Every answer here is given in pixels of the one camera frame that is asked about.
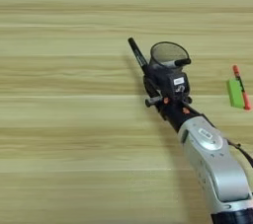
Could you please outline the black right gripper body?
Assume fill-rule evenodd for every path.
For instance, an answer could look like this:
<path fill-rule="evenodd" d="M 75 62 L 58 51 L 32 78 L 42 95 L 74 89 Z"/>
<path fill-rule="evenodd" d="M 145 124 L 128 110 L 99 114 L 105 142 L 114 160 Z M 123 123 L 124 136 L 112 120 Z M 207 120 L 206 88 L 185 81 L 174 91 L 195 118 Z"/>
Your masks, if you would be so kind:
<path fill-rule="evenodd" d="M 186 120 L 201 115 L 192 109 L 187 102 L 174 99 L 168 95 L 160 94 L 159 97 L 149 97 L 145 100 L 145 105 L 148 108 L 155 106 L 161 117 L 168 121 L 176 132 Z"/>

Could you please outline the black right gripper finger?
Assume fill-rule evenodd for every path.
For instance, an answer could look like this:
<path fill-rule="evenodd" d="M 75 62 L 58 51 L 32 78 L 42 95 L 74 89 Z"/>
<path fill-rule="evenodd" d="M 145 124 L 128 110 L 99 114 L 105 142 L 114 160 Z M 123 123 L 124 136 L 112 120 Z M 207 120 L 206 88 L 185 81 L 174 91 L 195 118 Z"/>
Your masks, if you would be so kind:
<path fill-rule="evenodd" d="M 158 91 L 155 89 L 155 87 L 152 85 L 152 83 L 146 76 L 143 77 L 143 84 L 144 84 L 145 91 L 150 98 L 160 96 Z"/>
<path fill-rule="evenodd" d="M 167 68 L 165 66 L 161 66 L 159 64 L 150 64 L 149 75 L 151 78 L 164 78 L 167 73 Z"/>

